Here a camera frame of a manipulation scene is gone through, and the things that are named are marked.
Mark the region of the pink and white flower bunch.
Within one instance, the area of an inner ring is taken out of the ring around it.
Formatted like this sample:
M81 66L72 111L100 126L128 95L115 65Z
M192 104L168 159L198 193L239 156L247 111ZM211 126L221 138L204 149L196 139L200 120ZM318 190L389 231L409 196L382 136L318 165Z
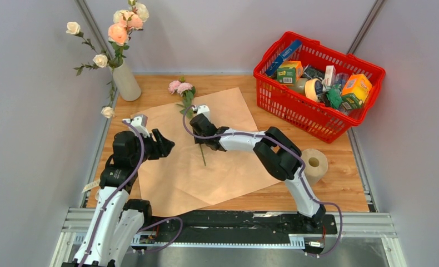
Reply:
M168 85L168 92L171 95L175 93L178 94L181 98L181 104L177 104L177 106L181 107L181 114L185 114L187 118L193 117L193 108L187 109L192 106L192 102L194 96L196 94L196 88L191 83L188 83L184 76L181 76L179 79L172 81Z

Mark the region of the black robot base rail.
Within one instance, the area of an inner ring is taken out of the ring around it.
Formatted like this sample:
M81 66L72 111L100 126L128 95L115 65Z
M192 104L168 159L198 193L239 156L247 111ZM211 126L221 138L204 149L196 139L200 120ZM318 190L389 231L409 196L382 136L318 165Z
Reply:
M326 214L316 225L297 212L197 210L178 219L152 217L135 234L135 250L170 246L220 248L310 248L324 246L328 234L338 234L333 215Z

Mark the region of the peach rose stem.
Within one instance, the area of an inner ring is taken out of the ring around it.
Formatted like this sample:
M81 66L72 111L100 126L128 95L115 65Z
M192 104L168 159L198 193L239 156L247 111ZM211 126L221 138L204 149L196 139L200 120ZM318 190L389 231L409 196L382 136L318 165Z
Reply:
M122 9L114 14L113 21L108 28L109 43L114 49L114 58L110 60L110 64L112 68L117 68L126 58L124 51L129 49L130 34L142 30L143 20L135 12Z

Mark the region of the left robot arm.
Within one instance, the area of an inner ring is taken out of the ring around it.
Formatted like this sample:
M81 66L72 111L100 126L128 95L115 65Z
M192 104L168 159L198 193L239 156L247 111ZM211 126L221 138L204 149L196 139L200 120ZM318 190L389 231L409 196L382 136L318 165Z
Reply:
M150 229L154 222L148 200L129 198L138 169L147 160L167 157L174 146L158 129L147 136L132 131L115 134L86 236L73 259L62 266L121 266L136 232Z

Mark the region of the white rose stem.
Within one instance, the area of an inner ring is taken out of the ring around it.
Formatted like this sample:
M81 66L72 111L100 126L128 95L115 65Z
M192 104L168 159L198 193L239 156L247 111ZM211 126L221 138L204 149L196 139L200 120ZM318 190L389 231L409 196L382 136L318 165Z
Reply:
M113 23L121 21L141 21L145 22L149 18L147 7L136 0L128 0L129 9L120 9L113 14Z

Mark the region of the small white bud stem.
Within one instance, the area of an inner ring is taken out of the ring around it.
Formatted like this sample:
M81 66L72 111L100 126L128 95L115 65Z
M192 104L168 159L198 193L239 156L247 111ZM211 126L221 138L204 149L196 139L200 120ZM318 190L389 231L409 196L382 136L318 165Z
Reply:
M91 39L84 36L84 33L82 32L81 26L78 22L67 22L66 34L80 38L82 40L82 44L88 46L95 53L95 56L92 58L92 62L81 63L79 66L73 68L76 71L76 76L79 76L84 70L111 68L111 65L109 64L111 57L107 55L107 51L103 48L100 51L96 50ZM109 104L101 108L101 115L106 119L112 119L116 116L113 105L117 88L113 78L111 78L107 85L110 85L108 97Z

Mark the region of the pink wrapping paper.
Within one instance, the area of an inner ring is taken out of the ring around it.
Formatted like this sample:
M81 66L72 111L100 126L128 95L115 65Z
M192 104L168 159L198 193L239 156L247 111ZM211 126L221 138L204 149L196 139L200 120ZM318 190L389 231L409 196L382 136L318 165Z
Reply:
M159 129L175 146L168 157L142 164L131 198L150 201L153 214L161 217L197 209L281 209L283 185L257 156L196 145L182 123L178 100L165 89L144 91L139 100L137 112L148 116L148 128Z

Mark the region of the cream printed ribbon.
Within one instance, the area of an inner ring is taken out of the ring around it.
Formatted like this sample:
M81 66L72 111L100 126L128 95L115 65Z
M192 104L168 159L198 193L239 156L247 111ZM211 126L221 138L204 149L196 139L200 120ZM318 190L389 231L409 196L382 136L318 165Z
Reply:
M86 185L83 187L83 189L82 189L82 193L94 189L95 187L99 186L99 183L100 183L100 180L97 179L97 180L94 180L94 181L92 181L92 182L86 184Z

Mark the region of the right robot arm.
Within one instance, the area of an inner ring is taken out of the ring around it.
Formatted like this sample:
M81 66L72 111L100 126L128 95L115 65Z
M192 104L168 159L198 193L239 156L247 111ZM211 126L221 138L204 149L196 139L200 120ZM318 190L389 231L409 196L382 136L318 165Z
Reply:
M302 215L302 228L315 233L323 225L324 205L316 198L305 176L301 150L276 127L267 131L243 132L229 127L216 127L204 114L193 117L188 131L196 142L214 151L254 153L266 171L286 184L297 212Z

